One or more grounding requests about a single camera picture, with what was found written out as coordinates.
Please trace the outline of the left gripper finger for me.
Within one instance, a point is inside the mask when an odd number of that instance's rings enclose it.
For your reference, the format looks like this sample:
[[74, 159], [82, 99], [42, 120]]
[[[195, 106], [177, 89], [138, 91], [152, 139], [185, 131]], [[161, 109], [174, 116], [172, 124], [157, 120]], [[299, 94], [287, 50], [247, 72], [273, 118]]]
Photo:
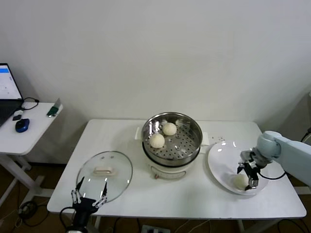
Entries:
[[71, 191], [71, 199], [72, 203], [81, 203], [81, 194], [80, 194], [80, 188], [82, 186], [82, 183], [84, 181], [84, 177], [77, 183], [75, 189]]
[[104, 188], [101, 192], [101, 197], [95, 203], [92, 204], [95, 208], [101, 208], [107, 202], [107, 182], [104, 184]]

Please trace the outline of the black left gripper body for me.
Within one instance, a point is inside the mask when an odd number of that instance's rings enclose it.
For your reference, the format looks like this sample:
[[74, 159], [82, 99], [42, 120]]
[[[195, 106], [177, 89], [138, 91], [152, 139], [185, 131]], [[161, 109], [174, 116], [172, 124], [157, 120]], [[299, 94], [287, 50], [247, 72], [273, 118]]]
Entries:
[[76, 212], [73, 219], [73, 225], [77, 227], [86, 227], [89, 217], [96, 212], [96, 200], [81, 198], [81, 202], [73, 204]]

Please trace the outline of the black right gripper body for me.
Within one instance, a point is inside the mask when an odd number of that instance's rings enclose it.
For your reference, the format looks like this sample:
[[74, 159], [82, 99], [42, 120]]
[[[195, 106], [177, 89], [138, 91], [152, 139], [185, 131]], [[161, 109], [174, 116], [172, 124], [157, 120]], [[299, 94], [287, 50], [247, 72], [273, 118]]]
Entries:
[[263, 169], [262, 166], [258, 165], [254, 160], [242, 160], [243, 169], [249, 179], [258, 180], [258, 175]]

